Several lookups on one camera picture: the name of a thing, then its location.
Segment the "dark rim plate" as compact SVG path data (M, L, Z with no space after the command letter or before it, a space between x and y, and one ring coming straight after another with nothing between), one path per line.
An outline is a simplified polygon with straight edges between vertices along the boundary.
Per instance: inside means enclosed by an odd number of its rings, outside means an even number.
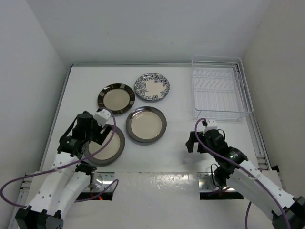
M106 144L106 142L110 139L111 134L112 134L112 130L109 132L102 145L91 141L89 144L88 152L84 153L84 157L87 157L90 154L93 154L96 151L98 151L100 148L102 148ZM102 151L100 151L98 154L94 155L93 157L90 157L87 161L99 167L106 166L119 158L119 156L122 154L124 150L124 147L125 147L124 134L117 127L115 130L115 134L112 140L110 141L110 143Z
M134 141L152 144L165 133L167 120L165 115L152 106L139 107L128 115L125 128Z

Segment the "brown striped rim plate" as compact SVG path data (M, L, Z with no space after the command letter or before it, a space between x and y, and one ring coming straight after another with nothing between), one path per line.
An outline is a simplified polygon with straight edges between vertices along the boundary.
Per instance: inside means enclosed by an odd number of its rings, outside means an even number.
M104 87L97 98L97 105L112 111L114 115L126 113L135 102L135 92L123 83L113 83Z

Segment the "blue floral plate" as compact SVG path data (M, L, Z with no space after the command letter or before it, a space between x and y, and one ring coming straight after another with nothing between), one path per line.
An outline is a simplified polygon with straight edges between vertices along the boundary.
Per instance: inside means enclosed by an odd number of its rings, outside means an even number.
M145 73L135 81L134 90L143 100L156 102L169 93L170 83L162 74Z

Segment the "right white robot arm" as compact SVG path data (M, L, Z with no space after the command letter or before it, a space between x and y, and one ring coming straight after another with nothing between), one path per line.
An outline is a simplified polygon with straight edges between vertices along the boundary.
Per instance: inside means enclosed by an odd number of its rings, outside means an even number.
M259 208L275 229L303 229L305 227L305 199L294 197L267 178L237 148L228 146L217 129L206 132L191 131L186 147L193 152L198 143L199 153L210 153L217 162L211 181L215 188L233 188Z

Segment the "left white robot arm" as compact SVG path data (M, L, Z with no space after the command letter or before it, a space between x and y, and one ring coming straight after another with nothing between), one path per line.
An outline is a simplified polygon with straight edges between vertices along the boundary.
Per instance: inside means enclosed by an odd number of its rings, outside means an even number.
M15 219L20 229L61 229L64 218L81 192L92 185L96 167L89 164L91 142L108 145L107 125L113 114L98 109L95 114L78 114L59 139L57 154L50 172L27 206L19 208Z

